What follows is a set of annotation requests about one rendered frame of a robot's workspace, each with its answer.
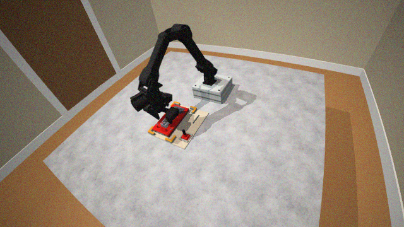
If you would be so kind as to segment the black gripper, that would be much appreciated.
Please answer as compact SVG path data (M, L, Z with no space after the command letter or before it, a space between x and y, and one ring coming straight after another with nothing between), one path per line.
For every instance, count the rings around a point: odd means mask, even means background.
M172 121L179 114L179 109L174 108L174 107L166 108L167 105L166 105L166 103L164 103L164 99L165 99L165 97L162 96L162 98L157 102L150 101L150 104L147 105L145 108L143 108L143 110L158 120L160 119L158 113L165 112L166 113L165 117L166 117L167 122L169 124L172 124Z

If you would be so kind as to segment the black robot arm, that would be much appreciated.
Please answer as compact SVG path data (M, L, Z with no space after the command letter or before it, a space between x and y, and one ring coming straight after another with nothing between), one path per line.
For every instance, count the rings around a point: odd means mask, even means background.
M150 60L140 74L138 80L138 91L140 92L130 98L131 104L136 111L139 112L141 109L145 108L150 104L150 101L159 101L162 96L165 97L164 103L166 103L167 107L169 106L169 102L172 101L172 94L159 90L163 85L158 83L158 77L160 75L160 65L169 42L174 40L182 42L196 61L195 67L198 71L204 74L203 84L212 86L217 81L215 75L217 74L218 69L215 68L210 61L205 59L204 55L198 49L198 46L193 41L193 33L190 27L188 25L176 23L171 28L159 33ZM146 86L147 89L144 88L144 86Z

